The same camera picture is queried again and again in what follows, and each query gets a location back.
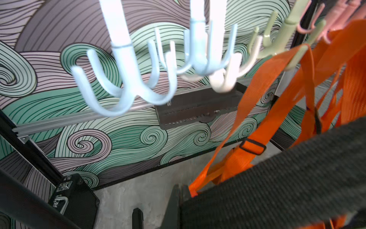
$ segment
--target black metal frame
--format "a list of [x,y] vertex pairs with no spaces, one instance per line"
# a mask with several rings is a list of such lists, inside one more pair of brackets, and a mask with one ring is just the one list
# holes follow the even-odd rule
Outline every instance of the black metal frame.
[[49,161],[31,141],[23,143],[13,132],[16,125],[0,110],[0,135],[27,161],[39,170],[52,184],[57,186],[64,178],[62,173]]
[[80,229],[19,181],[0,169],[0,211],[33,229]]

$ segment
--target metal bracket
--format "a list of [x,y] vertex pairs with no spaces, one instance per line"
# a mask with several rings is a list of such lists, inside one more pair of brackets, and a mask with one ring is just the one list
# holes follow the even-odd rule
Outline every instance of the metal bracket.
[[27,141],[29,141],[29,135],[25,135],[25,136],[22,136],[22,137],[18,137],[18,139],[23,143],[25,144]]

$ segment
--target wave pattern wallpaper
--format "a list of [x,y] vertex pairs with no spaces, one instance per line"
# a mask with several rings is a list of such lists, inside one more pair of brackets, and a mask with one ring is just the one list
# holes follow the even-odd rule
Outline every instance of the wave pattern wallpaper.
[[[183,31],[189,28],[189,0],[122,0],[131,39],[144,80],[151,72],[147,41],[154,28],[161,32],[164,50],[174,40],[177,64],[183,65]],[[289,14],[294,0],[228,0],[224,53],[232,24],[238,23],[235,51],[249,54],[247,44],[255,26],[263,31],[273,10],[279,15],[272,30]],[[99,102],[116,104],[118,99],[105,92],[95,78],[86,51],[97,51],[109,80],[123,87],[111,53],[109,34],[98,0],[0,0],[0,109],[17,125],[47,120],[88,110],[70,74],[72,65],[86,71]],[[206,2],[205,15],[209,15]],[[244,76],[253,77],[258,67]],[[168,91],[166,72],[161,69],[155,91]],[[266,116],[279,80],[263,95],[239,130],[236,141],[252,133]],[[209,84],[178,79],[178,90]],[[174,129],[159,128],[155,109],[128,112],[120,117],[100,118],[30,137],[63,173],[80,173],[91,188],[131,177],[216,147],[229,132],[236,112],[216,117],[208,123],[195,122]],[[298,123],[288,123],[286,132],[297,133]],[[1,140],[0,159],[12,154]]]

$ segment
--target black strap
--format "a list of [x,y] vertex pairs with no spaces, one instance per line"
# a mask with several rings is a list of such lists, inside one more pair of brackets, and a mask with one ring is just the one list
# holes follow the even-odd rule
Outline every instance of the black strap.
[[298,228],[366,207],[366,118],[302,142],[181,205],[181,228]]

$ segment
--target concrete floor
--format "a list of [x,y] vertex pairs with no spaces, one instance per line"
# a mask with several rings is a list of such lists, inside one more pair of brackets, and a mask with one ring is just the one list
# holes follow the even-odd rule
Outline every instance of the concrete floor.
[[[238,144],[224,147],[216,161],[220,161]],[[279,152],[277,147],[269,143],[267,150],[256,157],[253,164]],[[94,228],[130,229],[132,211],[136,207],[143,212],[144,229],[160,227],[173,186],[192,183],[213,154],[214,151],[95,191],[101,203]]]

